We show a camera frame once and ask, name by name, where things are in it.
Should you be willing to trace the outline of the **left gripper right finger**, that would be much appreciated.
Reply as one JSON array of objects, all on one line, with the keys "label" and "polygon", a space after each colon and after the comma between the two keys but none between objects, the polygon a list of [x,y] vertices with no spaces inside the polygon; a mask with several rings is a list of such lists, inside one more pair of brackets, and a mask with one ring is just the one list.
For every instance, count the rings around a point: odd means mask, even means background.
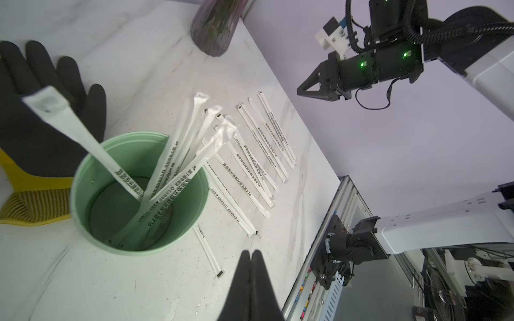
[{"label": "left gripper right finger", "polygon": [[261,251],[256,250],[250,263],[250,319],[284,321]]}]

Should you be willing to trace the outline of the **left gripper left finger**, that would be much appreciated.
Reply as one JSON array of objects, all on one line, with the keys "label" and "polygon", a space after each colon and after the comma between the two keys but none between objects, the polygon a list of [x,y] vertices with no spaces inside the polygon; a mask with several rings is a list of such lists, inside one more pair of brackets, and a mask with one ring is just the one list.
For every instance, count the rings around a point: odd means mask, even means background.
[{"label": "left gripper left finger", "polygon": [[250,252],[244,250],[238,261],[219,321],[250,320]]}]

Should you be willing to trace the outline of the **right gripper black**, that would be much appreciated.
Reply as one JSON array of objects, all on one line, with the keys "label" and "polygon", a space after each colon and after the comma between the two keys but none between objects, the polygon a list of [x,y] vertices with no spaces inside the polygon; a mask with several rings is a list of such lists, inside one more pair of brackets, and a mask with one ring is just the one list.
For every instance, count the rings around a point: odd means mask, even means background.
[{"label": "right gripper black", "polygon": [[335,71],[331,75],[329,63],[320,63],[313,73],[297,88],[297,95],[333,102],[352,98],[352,92],[358,89],[369,89],[379,82],[376,53],[364,52],[351,58],[341,60],[337,52],[328,55],[331,67]]}]

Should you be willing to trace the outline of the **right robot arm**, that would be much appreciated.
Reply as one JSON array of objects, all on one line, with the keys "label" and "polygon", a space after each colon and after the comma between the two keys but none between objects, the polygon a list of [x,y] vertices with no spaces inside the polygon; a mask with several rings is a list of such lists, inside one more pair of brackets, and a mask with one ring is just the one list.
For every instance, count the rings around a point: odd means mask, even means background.
[{"label": "right robot arm", "polygon": [[387,48],[316,72],[322,91],[302,118],[338,173],[351,175],[378,215],[391,254],[513,242],[513,24],[469,7]]}]

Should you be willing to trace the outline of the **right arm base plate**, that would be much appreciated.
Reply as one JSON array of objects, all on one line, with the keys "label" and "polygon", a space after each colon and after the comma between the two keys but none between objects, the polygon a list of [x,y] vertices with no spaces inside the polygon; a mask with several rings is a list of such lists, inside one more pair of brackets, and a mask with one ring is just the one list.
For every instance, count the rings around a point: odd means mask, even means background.
[{"label": "right arm base plate", "polygon": [[351,260],[348,257],[353,252],[355,241],[353,234],[346,229],[341,219],[333,214],[311,262],[311,269],[317,282],[325,290],[329,290],[335,281],[336,273],[344,278],[343,286],[347,286],[354,277]]}]

